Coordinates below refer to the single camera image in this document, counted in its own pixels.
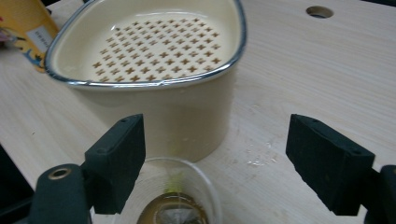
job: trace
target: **light wood surface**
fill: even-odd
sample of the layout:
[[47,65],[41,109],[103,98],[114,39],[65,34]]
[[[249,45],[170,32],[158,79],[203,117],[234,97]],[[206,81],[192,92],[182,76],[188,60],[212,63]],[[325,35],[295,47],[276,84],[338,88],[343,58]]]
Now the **light wood surface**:
[[[238,64],[230,129],[198,165],[215,183],[224,223],[362,223],[336,217],[285,155],[290,114],[319,119],[396,163],[396,8],[358,0],[243,0],[246,53]],[[51,6],[62,24],[80,5]],[[312,6],[329,19],[308,16]],[[0,49],[0,142],[28,182],[83,162],[109,128],[73,90]]]

